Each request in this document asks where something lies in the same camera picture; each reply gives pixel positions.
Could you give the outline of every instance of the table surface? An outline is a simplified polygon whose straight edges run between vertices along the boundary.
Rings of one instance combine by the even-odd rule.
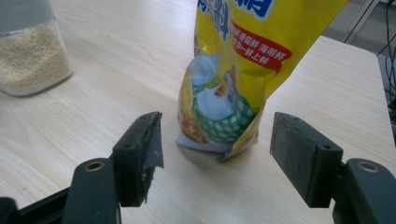
[[[276,111],[304,119],[345,151],[396,174],[376,57],[320,37],[267,101],[259,143],[224,163],[178,147],[177,95],[193,57],[196,0],[51,1],[74,67],[26,98],[0,94],[0,189],[19,208],[70,186],[80,163],[108,157],[140,115],[163,112],[164,169],[123,223],[332,223],[310,209],[269,153]]]

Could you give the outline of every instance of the packaging graphic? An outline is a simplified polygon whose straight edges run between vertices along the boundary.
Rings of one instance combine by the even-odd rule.
[[[220,161],[256,144],[266,99],[346,1],[199,0],[177,143],[221,152]]]

